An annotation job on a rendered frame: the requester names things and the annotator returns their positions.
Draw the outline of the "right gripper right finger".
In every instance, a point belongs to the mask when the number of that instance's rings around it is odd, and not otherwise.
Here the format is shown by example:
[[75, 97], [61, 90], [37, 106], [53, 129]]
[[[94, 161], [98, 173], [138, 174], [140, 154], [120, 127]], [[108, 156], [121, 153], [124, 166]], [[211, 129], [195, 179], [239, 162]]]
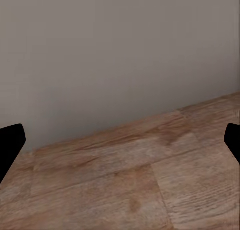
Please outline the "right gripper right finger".
[[229, 123], [224, 141], [240, 163], [240, 125]]

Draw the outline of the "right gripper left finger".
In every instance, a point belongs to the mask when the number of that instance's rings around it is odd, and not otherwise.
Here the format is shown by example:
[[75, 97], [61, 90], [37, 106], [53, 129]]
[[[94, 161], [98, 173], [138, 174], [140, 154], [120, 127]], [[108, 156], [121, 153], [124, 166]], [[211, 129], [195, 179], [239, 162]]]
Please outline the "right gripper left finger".
[[22, 123], [0, 129], [0, 183], [26, 143]]

